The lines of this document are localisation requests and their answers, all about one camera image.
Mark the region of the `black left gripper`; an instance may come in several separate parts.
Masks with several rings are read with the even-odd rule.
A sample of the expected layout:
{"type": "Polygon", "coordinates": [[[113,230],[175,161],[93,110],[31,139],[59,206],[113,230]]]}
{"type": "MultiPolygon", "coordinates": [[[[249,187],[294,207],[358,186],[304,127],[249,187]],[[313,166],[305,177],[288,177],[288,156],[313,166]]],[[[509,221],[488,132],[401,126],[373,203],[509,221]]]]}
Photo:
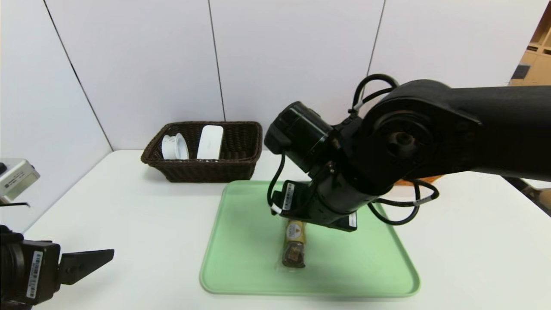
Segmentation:
{"type": "Polygon", "coordinates": [[[61,285],[74,285],[114,258],[114,249],[64,253],[50,241],[1,245],[1,305],[36,306],[61,285]]]}

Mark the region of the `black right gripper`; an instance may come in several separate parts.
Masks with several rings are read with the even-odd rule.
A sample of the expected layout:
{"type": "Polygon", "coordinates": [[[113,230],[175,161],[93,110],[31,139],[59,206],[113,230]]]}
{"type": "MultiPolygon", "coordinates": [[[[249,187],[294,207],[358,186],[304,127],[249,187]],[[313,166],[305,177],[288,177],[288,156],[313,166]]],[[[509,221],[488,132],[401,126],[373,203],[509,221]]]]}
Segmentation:
{"type": "Polygon", "coordinates": [[[342,174],[320,174],[306,184],[286,181],[283,217],[318,226],[357,230],[358,191],[342,174]]]}

